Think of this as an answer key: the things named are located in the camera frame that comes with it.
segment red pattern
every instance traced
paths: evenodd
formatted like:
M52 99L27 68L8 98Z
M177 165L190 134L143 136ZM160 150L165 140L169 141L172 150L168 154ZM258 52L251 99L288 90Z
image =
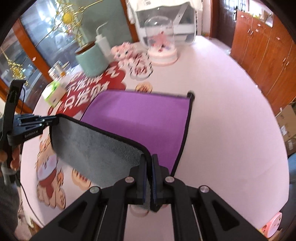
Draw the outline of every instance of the red pattern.
M122 82L126 73L119 69L118 62L110 63L108 69L98 77L86 77L78 73L67 86L67 93L61 99L57 114L62 113L68 116L75 116L77 113L84 113L91 101L97 96L107 82L107 89L125 90L126 85ZM48 115L51 115L53 108L50 107Z

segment pink figurine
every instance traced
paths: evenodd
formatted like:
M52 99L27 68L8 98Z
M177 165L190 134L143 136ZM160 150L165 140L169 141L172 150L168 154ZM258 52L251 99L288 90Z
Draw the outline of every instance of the pink figurine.
M165 48L171 45L171 42L167 39L167 36L164 34L164 32L160 32L159 34L151 37L153 41L153 47L158 48Z
M111 53L114 55L114 59L118 62L118 66L122 67L124 64L132 63L134 59L135 48L130 42L124 42L122 45L114 46L111 49Z

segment tablecloth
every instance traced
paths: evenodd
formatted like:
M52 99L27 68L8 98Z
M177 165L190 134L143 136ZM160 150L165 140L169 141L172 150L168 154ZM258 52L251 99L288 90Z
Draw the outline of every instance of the tablecloth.
M98 77L87 78L78 72L54 109L40 98L34 113L64 113L80 119L105 89L182 95L193 91L187 141L175 177L194 187L208 185L260 228L288 198L287 155L273 112L245 71L204 37L179 47L178 54L175 64L159 67L151 65L147 54L139 50L133 64L118 67L112 62ZM47 163L52 155L48 130L24 144L21 181L42 224L94 185L58 159ZM47 168L55 174L40 183L50 174ZM39 223L25 200L24 209ZM125 239L173 240L169 206L144 218L128 211Z

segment purple towel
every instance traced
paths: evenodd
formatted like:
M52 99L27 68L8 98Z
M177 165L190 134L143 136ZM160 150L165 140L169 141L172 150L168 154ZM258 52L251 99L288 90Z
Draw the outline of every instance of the purple towel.
M142 144L174 175L193 100L192 93L183 97L108 90L92 101L81 121Z

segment person's hand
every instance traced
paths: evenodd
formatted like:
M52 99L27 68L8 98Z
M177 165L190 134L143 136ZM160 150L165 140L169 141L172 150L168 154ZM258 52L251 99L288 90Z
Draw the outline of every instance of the person's hand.
M7 154L5 151L0 150L0 163L5 162L7 160ZM12 151L12 161L10 163L10 168L12 170L17 170L20 167L20 147L17 146Z

